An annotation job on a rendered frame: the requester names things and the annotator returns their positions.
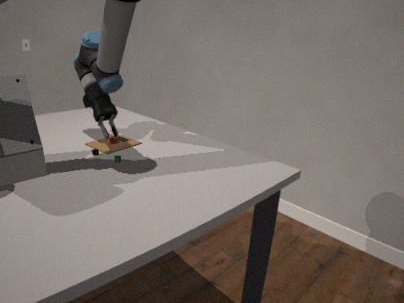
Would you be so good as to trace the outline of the tan flat mat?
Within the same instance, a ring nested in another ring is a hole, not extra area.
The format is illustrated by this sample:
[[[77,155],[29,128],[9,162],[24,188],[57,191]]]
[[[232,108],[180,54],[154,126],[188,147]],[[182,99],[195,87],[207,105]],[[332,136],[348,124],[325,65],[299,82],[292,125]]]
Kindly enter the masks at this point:
[[[110,138],[115,138],[116,143],[111,144]],[[92,147],[94,149],[98,149],[100,152],[105,154],[110,154],[119,150],[123,150],[132,146],[136,146],[142,144],[142,142],[118,135],[117,137],[111,136],[105,140],[105,138],[85,143],[85,145]]]

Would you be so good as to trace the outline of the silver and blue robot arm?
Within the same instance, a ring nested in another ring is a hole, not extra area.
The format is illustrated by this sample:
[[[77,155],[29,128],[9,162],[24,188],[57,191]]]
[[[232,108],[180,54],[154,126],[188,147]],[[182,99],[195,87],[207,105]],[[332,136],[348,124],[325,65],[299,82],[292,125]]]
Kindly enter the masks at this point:
[[[123,80],[119,70],[135,7],[139,1],[141,0],[105,1],[101,34],[95,31],[85,33],[80,52],[73,59],[80,82],[83,76],[93,73],[105,93],[116,92],[122,87]]]

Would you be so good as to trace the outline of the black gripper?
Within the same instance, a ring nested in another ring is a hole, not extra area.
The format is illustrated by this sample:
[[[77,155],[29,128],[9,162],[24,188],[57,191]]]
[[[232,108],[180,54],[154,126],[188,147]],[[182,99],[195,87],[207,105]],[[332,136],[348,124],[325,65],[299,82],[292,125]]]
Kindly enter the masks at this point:
[[[84,105],[86,108],[90,106],[92,107],[95,121],[98,122],[98,126],[100,126],[105,139],[108,139],[109,137],[103,124],[103,121],[106,120],[109,120],[114,137],[117,137],[119,133],[113,120],[118,112],[115,105],[111,102],[109,94],[102,91],[92,73],[86,74],[81,79],[81,85],[86,94],[83,97]]]

